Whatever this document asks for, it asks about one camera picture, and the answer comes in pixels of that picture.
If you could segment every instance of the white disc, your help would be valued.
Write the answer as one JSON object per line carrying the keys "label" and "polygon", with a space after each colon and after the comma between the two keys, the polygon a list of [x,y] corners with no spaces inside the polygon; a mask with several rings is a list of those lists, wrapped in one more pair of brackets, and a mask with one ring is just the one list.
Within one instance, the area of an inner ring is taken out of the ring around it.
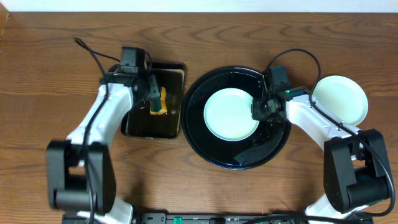
{"label": "white disc", "polygon": [[251,118],[253,97],[237,88],[225,88],[214,93],[203,112],[207,128],[226,141],[240,141],[249,137],[259,121]]}
{"label": "white disc", "polygon": [[317,84],[313,95],[320,104],[348,124],[358,125],[368,113],[363,89],[349,78],[333,75]]}

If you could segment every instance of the white background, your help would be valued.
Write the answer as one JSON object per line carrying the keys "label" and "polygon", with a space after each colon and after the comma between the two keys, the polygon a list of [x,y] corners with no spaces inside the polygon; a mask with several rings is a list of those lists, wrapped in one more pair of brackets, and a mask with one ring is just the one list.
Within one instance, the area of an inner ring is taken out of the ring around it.
{"label": "white background", "polygon": [[398,0],[0,0],[10,11],[398,12]]}

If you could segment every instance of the yellow sponge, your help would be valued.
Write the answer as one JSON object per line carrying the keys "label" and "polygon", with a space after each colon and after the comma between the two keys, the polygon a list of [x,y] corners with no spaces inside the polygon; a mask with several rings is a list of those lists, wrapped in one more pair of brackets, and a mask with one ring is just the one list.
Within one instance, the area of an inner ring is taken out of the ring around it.
{"label": "yellow sponge", "polygon": [[153,112],[152,111],[152,105],[153,102],[152,100],[150,101],[150,115],[160,115],[164,114],[167,112],[167,107],[166,107],[166,88],[162,87],[162,92],[160,94],[160,104],[162,105],[162,109],[158,112]]}

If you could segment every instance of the wooden table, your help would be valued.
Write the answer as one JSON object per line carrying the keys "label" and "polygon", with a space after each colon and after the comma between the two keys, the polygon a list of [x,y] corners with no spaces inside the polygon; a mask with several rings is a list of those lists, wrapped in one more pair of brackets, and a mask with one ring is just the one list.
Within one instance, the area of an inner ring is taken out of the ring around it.
{"label": "wooden table", "polygon": [[[283,50],[307,49],[319,58],[324,77],[343,75],[364,88],[369,112],[359,127],[383,134],[398,180],[397,14],[13,12],[0,41],[0,223],[60,223],[62,212],[47,202],[45,149],[77,127],[100,77],[75,35],[116,57],[122,45],[133,45],[154,60],[185,63],[185,91],[212,69],[262,70]],[[309,57],[292,53],[277,64],[287,67],[295,86],[312,87],[316,68]],[[117,132],[111,157],[118,197],[141,208],[267,214],[301,210],[323,194],[322,150],[297,127],[275,159],[251,170],[209,164],[182,132],[175,140]],[[398,222],[397,211],[377,223]]]}

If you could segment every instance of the round black tray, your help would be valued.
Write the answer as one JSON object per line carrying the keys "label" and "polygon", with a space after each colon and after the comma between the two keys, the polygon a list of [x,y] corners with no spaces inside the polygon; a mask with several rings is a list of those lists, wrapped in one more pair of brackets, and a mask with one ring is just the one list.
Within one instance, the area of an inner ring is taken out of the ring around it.
{"label": "round black tray", "polygon": [[188,90],[182,103],[182,129],[202,158],[226,169],[251,169],[271,160],[285,145],[291,123],[283,119],[260,121],[248,138],[225,141],[205,124],[203,110],[209,97],[224,88],[238,88],[253,97],[262,95],[262,74],[245,67],[225,67],[208,72]]}

